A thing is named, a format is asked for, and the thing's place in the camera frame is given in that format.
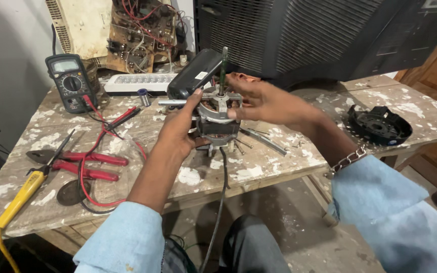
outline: wire cutter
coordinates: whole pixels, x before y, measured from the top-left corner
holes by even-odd
[[[29,151],[26,153],[27,157],[33,159],[33,161],[37,163],[46,163],[52,156],[55,154],[54,150],[37,150],[37,151]],[[59,170],[64,169],[70,172],[77,174],[79,172],[78,166],[69,161],[80,161],[85,156],[85,152],[70,152],[65,151],[58,156],[58,159],[55,160],[52,164],[52,169]],[[118,166],[127,166],[129,161],[126,158],[115,157],[100,153],[91,153],[85,158],[86,161],[100,161],[104,163],[109,163]],[[107,181],[116,182],[119,180],[119,176],[114,173],[106,172],[106,171],[95,171],[84,169],[83,177],[93,178],[93,179],[104,179]]]

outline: wooden workbench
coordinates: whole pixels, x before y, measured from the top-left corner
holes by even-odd
[[[368,151],[377,157],[413,152],[424,144],[437,141],[437,102],[386,76],[374,76],[294,93],[323,109],[344,130],[346,128],[343,120],[352,104],[363,109],[386,105],[410,122],[414,133],[403,145],[368,146]],[[99,97],[99,109],[108,119],[116,118],[127,108],[139,104],[138,97],[108,97],[102,92]],[[163,125],[164,116],[159,113],[161,109],[156,100],[153,100],[152,106],[123,124],[118,131],[133,141],[138,141],[148,153]],[[228,153],[229,185],[232,189],[227,190],[227,196],[327,170],[327,164],[318,150],[308,139],[302,138],[300,133],[265,122],[243,121],[242,126],[271,132],[272,140],[283,147],[297,144],[299,140],[306,144],[299,149],[290,147],[290,152],[283,157],[267,146],[239,134],[239,139],[254,147],[244,147],[244,156],[238,151]],[[0,171],[0,215],[26,180],[27,171],[37,166],[25,153],[29,150],[55,149],[72,129],[76,129],[76,132],[65,150],[86,152],[100,133],[100,123],[85,114],[67,113],[53,88],[33,115]],[[355,136],[352,137],[355,142],[361,142]],[[121,144],[117,138],[105,136],[97,152],[120,154]],[[129,148],[126,152],[134,150],[135,148]],[[88,164],[88,168],[113,171],[120,175],[120,180],[115,183],[102,180],[92,182],[93,197],[100,202],[125,198],[143,160],[134,157],[131,162],[125,168],[108,164]],[[11,222],[6,234],[13,237],[37,233],[64,251],[76,253],[106,216],[94,215],[80,205],[64,207],[58,204],[55,198],[58,190],[74,179],[76,175],[68,171],[52,171],[44,185]],[[212,158],[208,158],[206,152],[193,151],[183,163],[165,212],[214,201],[220,196],[222,184],[222,155],[216,152]]]

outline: digital multimeter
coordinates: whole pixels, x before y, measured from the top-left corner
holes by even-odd
[[[55,81],[65,110],[71,114],[84,113],[85,108],[92,110],[82,96],[87,95],[97,107],[97,98],[90,87],[90,82],[80,56],[76,54],[58,54],[47,57],[45,63],[50,78]]]

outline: light blue shirt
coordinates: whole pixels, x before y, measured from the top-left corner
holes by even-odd
[[[387,272],[437,272],[437,211],[425,189],[372,155],[332,180],[331,212],[354,224]],[[77,252],[75,272],[161,272],[161,216],[124,202]]]

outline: bracelet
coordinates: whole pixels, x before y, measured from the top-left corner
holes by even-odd
[[[338,164],[330,168],[330,172],[326,172],[325,174],[323,174],[323,176],[329,179],[333,178],[335,173],[345,168],[346,166],[354,163],[355,161],[360,160],[366,154],[367,151],[365,150],[365,145],[358,146],[355,152],[352,152],[346,158],[340,160]]]

